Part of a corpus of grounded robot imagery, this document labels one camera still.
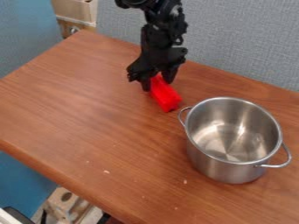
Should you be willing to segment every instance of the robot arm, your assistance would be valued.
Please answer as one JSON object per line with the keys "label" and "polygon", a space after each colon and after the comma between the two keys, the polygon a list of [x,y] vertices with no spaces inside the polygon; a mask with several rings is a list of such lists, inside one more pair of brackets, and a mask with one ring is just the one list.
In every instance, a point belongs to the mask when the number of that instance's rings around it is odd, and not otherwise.
{"label": "robot arm", "polygon": [[142,53],[128,66],[128,80],[139,81],[144,91],[151,90],[151,78],[162,72],[163,79],[173,83],[179,66],[186,61],[189,50],[183,44],[187,32],[182,0],[116,0],[123,8],[144,12],[147,24],[142,29]]}

